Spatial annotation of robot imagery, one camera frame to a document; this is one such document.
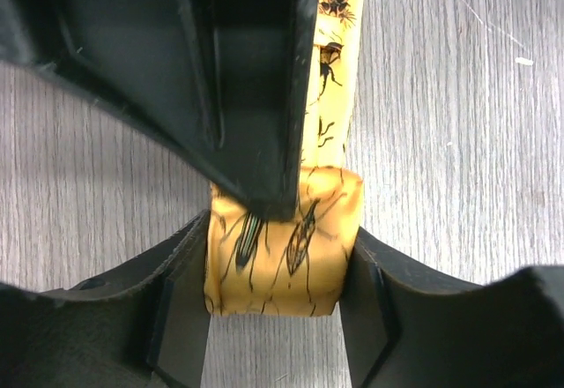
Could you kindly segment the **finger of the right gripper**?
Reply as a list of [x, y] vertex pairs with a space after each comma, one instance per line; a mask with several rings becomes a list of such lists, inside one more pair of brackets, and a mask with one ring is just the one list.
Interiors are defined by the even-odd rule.
[[187, 162], [266, 220], [293, 215], [317, 0], [178, 0], [198, 120]]
[[169, 148], [256, 213], [264, 60], [199, 9], [223, 0], [1, 0], [1, 58]]

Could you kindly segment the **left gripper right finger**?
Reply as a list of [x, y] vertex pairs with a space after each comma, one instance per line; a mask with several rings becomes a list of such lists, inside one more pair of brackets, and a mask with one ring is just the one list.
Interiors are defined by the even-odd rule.
[[480, 286], [361, 230], [339, 302], [355, 387], [560, 387], [563, 269]]

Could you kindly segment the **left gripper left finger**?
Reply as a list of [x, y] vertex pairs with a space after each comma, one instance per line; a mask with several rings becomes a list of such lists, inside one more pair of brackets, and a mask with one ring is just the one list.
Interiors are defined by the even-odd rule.
[[208, 212], [71, 289], [1, 286], [4, 387], [198, 387]]

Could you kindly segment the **yellow beetle print tie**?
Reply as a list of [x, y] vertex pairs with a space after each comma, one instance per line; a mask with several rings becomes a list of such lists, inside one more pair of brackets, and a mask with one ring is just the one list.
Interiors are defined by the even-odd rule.
[[212, 314], [334, 310], [363, 206], [362, 179], [345, 168], [363, 1], [318, 0], [293, 217], [262, 220], [211, 187], [204, 303]]

